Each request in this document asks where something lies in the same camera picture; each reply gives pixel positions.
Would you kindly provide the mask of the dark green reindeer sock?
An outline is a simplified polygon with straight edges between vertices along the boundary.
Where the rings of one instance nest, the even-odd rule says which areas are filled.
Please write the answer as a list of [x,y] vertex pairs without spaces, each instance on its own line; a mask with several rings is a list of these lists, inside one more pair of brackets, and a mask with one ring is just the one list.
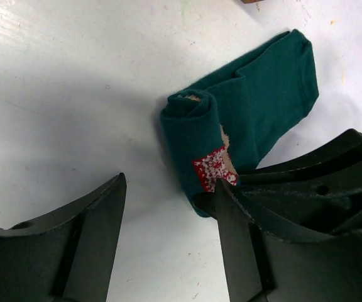
[[187,199],[213,192],[219,178],[238,185],[318,97],[312,44],[298,30],[169,96],[160,122]]

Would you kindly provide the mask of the wooden compartment organizer tray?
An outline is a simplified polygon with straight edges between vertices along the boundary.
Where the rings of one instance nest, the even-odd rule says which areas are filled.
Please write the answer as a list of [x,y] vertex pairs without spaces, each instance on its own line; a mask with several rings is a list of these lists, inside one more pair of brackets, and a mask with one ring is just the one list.
[[263,1],[263,0],[241,0],[241,2],[244,4],[258,3],[260,1]]

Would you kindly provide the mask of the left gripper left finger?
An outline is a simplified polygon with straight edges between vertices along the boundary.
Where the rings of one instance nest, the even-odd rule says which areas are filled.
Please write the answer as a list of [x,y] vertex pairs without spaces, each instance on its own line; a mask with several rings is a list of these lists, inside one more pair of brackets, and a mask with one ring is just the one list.
[[118,174],[65,206],[0,228],[0,301],[105,301],[126,188]]

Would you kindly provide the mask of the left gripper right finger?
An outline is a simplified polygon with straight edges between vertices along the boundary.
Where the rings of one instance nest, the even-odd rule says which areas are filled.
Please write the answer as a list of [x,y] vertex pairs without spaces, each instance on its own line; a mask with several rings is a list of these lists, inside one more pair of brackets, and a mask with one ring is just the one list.
[[335,234],[288,220],[219,181],[196,197],[216,219],[231,301],[362,301],[362,228]]

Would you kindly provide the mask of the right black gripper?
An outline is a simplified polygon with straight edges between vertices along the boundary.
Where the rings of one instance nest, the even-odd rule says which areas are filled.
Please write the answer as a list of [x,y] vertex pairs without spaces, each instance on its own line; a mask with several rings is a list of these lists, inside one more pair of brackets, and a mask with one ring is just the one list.
[[296,159],[245,172],[239,190],[317,232],[362,228],[362,133],[349,129]]

